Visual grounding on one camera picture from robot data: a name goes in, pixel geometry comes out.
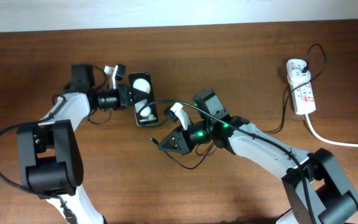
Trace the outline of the black smartphone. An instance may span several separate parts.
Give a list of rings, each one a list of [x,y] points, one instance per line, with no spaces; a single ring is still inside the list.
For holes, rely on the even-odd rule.
[[[135,118],[138,126],[151,126],[158,123],[155,105],[146,106],[155,101],[152,80],[149,72],[129,74],[131,100],[134,104]]]

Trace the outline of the white power strip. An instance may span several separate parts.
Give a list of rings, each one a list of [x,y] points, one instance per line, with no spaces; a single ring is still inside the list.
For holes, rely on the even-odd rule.
[[[310,114],[316,110],[311,83],[297,83],[288,81],[291,88],[294,110],[297,115]]]

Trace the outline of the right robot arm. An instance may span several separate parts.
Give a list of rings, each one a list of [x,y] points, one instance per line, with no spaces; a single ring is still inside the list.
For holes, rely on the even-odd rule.
[[[213,142],[261,166],[282,181],[290,203],[278,223],[345,223],[358,212],[358,193],[327,149],[309,152],[271,137],[248,119],[231,116],[212,89],[193,97],[190,108],[201,117],[197,123],[184,111],[187,103],[169,102],[180,125],[158,142],[158,149],[185,155]]]

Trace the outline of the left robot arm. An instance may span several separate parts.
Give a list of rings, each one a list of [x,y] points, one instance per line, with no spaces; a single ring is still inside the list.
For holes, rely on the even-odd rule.
[[[105,223],[83,187],[84,168],[75,130],[97,110],[123,110],[154,97],[150,73],[129,74],[126,67],[102,69],[104,83],[95,84],[94,65],[72,65],[72,80],[42,119],[17,130],[21,181],[25,189],[53,205],[67,223]]]

